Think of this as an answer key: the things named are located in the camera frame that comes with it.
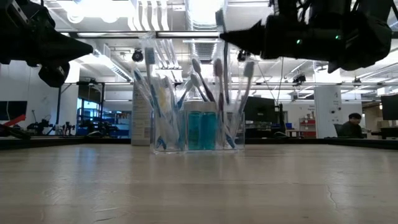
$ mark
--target ceiling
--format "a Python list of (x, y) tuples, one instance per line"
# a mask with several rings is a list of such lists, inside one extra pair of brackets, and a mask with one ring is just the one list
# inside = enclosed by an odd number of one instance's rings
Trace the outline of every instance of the ceiling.
[[(203, 1), (210, 2), (215, 0), (191, 0), (191, 1)], [(148, 8), (148, 21), (151, 30), (154, 30), (154, 26), (150, 24), (152, 19), (152, 3), (157, 2), (157, 13), (158, 13), (158, 24), (161, 24), (160, 14), (160, 1), (147, 1)], [(107, 23), (100, 17), (85, 17), (81, 22), (74, 24), (68, 20), (68, 11), (66, 6), (70, 4), (70, 0), (48, 0), (45, 1), (45, 5), (49, 8), (50, 13), (57, 23), (57, 30), (62, 32), (67, 31), (109, 31), (109, 30), (132, 30), (128, 25), (128, 18), (124, 17), (132, 11), (134, 14), (134, 8), (131, 7), (131, 0), (118, 0), (112, 1), (111, 4), (115, 6), (110, 7), (109, 14), (119, 15), (120, 18), (114, 23)], [(227, 30), (246, 29), (251, 27), (260, 19), (266, 18), (272, 12), (272, 9), (268, 6), (268, 1), (253, 1), (253, 0), (229, 0), (228, 7), (225, 15), (225, 22)], [(97, 6), (93, 6), (92, 10), (97, 10)], [(139, 15), (143, 13), (142, 1), (139, 1)], [(167, 1), (167, 23), (170, 30), (188, 30), (187, 26), (187, 12), (185, 11), (184, 0), (168, 0)], [(391, 13), (389, 22), (393, 25), (393, 29), (397, 26), (396, 19)], [(182, 76), (186, 77), (189, 69), (189, 58), (192, 52), (190, 44), (184, 43), (186, 40), (173, 39), (172, 45), (174, 47), (175, 54), (178, 59), (179, 65), (182, 67)], [(138, 39), (95, 39), (90, 40), (90, 43), (96, 45), (96, 48), (102, 51), (103, 46), (107, 45), (111, 50), (111, 60), (121, 67), (122, 70), (129, 72), (132, 66), (131, 55), (134, 49), (141, 48), (142, 42)], [(398, 49), (398, 41), (393, 40), (392, 50)], [(236, 60), (237, 49), (231, 46), (230, 57), (231, 66), (230, 70), (233, 76), (237, 77), (238, 74), (242, 74), (243, 63), (239, 63)], [(392, 63), (395, 63), (398, 59), (398, 54), (390, 54), (384, 60), (377, 64), (368, 67), (361, 68), (353, 72), (347, 72), (341, 70), (341, 79), (344, 82), (352, 82), (355, 76), (360, 76), (365, 73), (374, 72), (380, 70)], [(81, 64), (81, 77), (93, 77), (98, 81), (102, 82), (120, 82), (123, 81), (118, 78), (107, 66), (103, 65), (100, 61), (93, 60), (90, 57), (83, 57), (77, 60)], [(145, 71), (144, 64), (137, 63), (140, 70)], [(396, 77), (398, 79), (398, 67), (397, 70), (391, 70), (381, 75), (371, 77), (366, 82), (382, 82), (383, 80)], [(291, 82), (292, 77), (298, 73), (305, 74), (307, 81), (313, 81), (313, 62), (306, 60), (296, 60), (292, 58), (280, 58), (278, 60), (262, 60), (258, 63), (255, 69), (254, 80), (257, 82)]]

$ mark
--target person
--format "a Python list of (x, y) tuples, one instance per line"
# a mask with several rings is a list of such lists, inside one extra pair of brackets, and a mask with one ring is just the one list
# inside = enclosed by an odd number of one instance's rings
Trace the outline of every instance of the person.
[(363, 138), (362, 128), (359, 123), (362, 116), (359, 113), (352, 113), (348, 116), (349, 121), (345, 122), (339, 130), (339, 137)]

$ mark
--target table surface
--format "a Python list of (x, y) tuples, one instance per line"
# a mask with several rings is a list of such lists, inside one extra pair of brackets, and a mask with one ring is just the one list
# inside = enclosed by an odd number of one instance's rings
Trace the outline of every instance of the table surface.
[(153, 155), (75, 145), (0, 151), (0, 223), (397, 223), (398, 151), (248, 146)]

